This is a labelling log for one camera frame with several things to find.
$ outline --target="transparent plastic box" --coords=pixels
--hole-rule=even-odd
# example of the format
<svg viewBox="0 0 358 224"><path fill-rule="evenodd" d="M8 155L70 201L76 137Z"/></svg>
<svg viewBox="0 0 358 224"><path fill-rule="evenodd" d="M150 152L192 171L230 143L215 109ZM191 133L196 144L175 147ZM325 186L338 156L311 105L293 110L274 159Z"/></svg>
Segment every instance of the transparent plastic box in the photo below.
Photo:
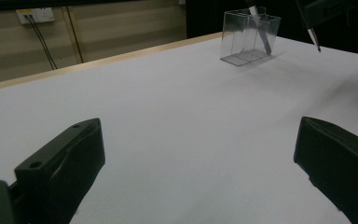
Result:
<svg viewBox="0 0 358 224"><path fill-rule="evenodd" d="M249 9L225 13L221 60L240 66L271 54L281 18L267 15L264 7L257 11L257 16Z"/></svg>

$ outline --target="white table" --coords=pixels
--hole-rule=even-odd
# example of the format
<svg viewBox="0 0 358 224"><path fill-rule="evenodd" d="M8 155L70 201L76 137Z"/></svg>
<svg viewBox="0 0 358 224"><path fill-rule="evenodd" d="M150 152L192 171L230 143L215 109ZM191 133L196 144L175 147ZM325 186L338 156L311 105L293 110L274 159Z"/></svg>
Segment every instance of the white table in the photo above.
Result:
<svg viewBox="0 0 358 224"><path fill-rule="evenodd" d="M0 89L0 179L100 118L106 165L72 223L350 223L293 154L303 116L358 135L358 54L278 37L272 57L236 67L219 50L215 38Z"/></svg>

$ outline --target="screw hole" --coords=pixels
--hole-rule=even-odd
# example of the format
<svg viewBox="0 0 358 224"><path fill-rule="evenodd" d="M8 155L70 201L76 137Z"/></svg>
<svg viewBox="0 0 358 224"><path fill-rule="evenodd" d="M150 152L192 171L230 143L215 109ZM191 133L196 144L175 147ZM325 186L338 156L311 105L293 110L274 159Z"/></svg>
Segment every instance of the screw hole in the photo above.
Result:
<svg viewBox="0 0 358 224"><path fill-rule="evenodd" d="M39 167L40 165L42 165L42 162L41 162L41 161L36 161L36 162L33 162L33 163L30 165L30 167L31 167L32 169L34 169L34 168Z"/></svg>

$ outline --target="dark background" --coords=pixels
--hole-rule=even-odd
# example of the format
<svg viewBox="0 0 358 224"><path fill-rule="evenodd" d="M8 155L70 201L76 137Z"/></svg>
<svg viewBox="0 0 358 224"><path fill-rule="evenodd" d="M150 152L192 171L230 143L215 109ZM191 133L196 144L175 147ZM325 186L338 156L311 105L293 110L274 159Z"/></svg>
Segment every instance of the dark background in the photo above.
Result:
<svg viewBox="0 0 358 224"><path fill-rule="evenodd" d="M302 25L296 0L255 0L267 13L282 18L278 36L312 43ZM225 11L246 8L245 0L187 0L187 37L221 32ZM314 27L321 46L358 53L358 9Z"/></svg>

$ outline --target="electrical outlet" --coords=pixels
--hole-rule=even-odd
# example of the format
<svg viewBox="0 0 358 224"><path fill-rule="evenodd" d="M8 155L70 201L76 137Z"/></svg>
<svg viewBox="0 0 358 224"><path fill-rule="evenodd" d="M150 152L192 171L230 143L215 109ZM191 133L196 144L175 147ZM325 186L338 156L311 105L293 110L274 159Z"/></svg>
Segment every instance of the electrical outlet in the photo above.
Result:
<svg viewBox="0 0 358 224"><path fill-rule="evenodd" d="M53 11L51 10L51 7L35 8L34 13L36 14L37 20L39 22L55 21L54 14Z"/></svg>
<svg viewBox="0 0 358 224"><path fill-rule="evenodd" d="M21 24L30 23L25 16L32 16L34 22L55 21L51 7L26 8L16 10L16 12Z"/></svg>
<svg viewBox="0 0 358 224"><path fill-rule="evenodd" d="M19 9L16 10L17 16L19 17L21 24L29 24L30 22L25 18L25 16L32 16L35 22L38 22L36 13L34 13L34 10L32 8L26 8L26 9Z"/></svg>

